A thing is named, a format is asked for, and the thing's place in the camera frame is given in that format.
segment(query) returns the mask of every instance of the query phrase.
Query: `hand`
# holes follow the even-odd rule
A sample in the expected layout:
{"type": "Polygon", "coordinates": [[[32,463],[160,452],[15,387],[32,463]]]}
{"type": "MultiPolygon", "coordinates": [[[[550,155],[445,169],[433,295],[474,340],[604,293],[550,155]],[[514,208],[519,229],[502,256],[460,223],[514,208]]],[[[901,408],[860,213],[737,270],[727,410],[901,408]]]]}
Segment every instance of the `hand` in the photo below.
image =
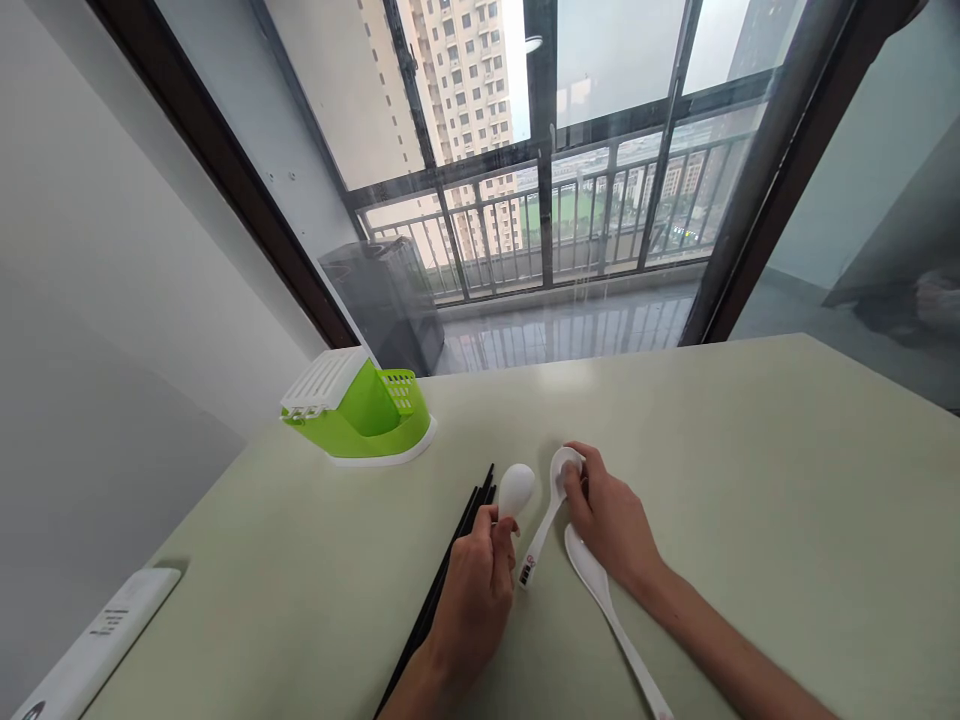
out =
{"type": "Polygon", "coordinates": [[[585,459],[582,479],[573,463],[563,466],[573,527],[613,579],[642,603],[644,591],[668,572],[643,503],[626,483],[607,472],[595,447],[579,442],[566,446],[585,459]]]}
{"type": "Polygon", "coordinates": [[[516,555],[512,517],[497,525],[496,505],[477,511],[473,532],[453,543],[430,634],[424,648],[446,684],[466,689],[500,645],[513,605],[516,555]]]}

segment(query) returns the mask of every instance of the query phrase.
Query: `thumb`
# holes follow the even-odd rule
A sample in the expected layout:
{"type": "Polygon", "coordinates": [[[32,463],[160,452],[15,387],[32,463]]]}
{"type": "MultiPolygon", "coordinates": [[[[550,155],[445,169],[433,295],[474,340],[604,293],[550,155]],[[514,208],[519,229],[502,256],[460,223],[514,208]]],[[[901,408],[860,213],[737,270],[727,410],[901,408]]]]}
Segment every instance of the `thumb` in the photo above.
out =
{"type": "Polygon", "coordinates": [[[583,496],[580,473],[577,471],[577,466],[572,462],[563,464],[563,488],[567,491],[567,502],[570,503],[570,519],[573,521],[573,527],[580,533],[580,537],[584,537],[593,524],[593,511],[590,509],[587,499],[583,496]]]}
{"type": "Polygon", "coordinates": [[[517,521],[505,517],[493,527],[490,540],[493,543],[493,577],[491,586],[495,593],[513,592],[513,568],[517,565],[517,556],[513,550],[513,531],[517,521]]]}

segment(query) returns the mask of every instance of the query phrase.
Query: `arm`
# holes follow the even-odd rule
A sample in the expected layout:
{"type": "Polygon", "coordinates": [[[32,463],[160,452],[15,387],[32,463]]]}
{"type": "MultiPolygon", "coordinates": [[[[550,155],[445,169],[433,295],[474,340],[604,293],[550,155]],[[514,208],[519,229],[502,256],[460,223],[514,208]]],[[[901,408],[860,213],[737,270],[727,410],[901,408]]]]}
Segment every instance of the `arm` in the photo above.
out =
{"type": "Polygon", "coordinates": [[[473,532],[450,551],[447,577],[430,634],[390,695],[382,720],[446,715],[493,658],[513,605],[513,518],[496,525],[497,506],[477,512],[473,532]]]}
{"type": "Polygon", "coordinates": [[[835,718],[819,700],[710,607],[660,557],[640,499],[607,472],[596,448],[584,456],[586,482],[564,468],[574,527],[590,552],[687,652],[745,718],[835,718]]]}

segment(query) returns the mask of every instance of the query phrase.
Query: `spoon handle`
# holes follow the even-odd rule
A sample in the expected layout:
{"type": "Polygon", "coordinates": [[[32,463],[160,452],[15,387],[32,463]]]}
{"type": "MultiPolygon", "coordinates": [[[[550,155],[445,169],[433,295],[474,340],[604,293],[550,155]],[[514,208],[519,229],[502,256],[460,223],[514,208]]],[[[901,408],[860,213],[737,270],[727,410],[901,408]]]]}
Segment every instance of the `spoon handle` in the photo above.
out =
{"type": "Polygon", "coordinates": [[[613,630],[613,634],[616,636],[617,642],[620,643],[620,648],[623,650],[623,654],[626,655],[627,662],[630,663],[630,668],[633,670],[637,682],[640,683],[640,689],[643,690],[643,694],[647,698],[647,704],[650,705],[653,716],[657,720],[674,720],[673,713],[670,712],[667,701],[664,700],[663,695],[660,694],[660,688],[658,688],[657,683],[654,682],[650,671],[647,670],[647,666],[643,664],[640,653],[637,652],[633,643],[630,642],[630,638],[627,637],[627,633],[624,632],[623,626],[620,625],[620,620],[617,618],[616,613],[612,608],[605,608],[602,604],[600,607],[603,608],[603,614],[607,616],[610,629],[613,630]]]}
{"type": "Polygon", "coordinates": [[[540,559],[540,551],[543,550],[543,544],[547,541],[547,533],[550,532],[550,526],[553,525],[553,518],[557,514],[560,505],[553,503],[547,508],[547,514],[543,516],[540,527],[537,528],[537,534],[533,536],[530,547],[527,548],[527,555],[523,560],[523,566],[520,568],[520,587],[524,590],[530,588],[530,581],[533,579],[533,571],[537,569],[537,561],[540,559]]]}

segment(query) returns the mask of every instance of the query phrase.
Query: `white lid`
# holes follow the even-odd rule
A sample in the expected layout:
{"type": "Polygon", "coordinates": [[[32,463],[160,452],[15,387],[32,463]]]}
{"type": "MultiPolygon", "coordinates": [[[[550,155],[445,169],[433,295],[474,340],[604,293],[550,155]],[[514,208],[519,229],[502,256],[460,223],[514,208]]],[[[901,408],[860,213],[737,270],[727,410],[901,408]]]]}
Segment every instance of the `white lid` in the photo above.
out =
{"type": "Polygon", "coordinates": [[[367,361],[362,347],[327,350],[304,370],[283,396],[280,404],[289,413],[287,418],[304,420],[318,417],[324,410],[334,410],[347,394],[347,388],[367,361]]]}

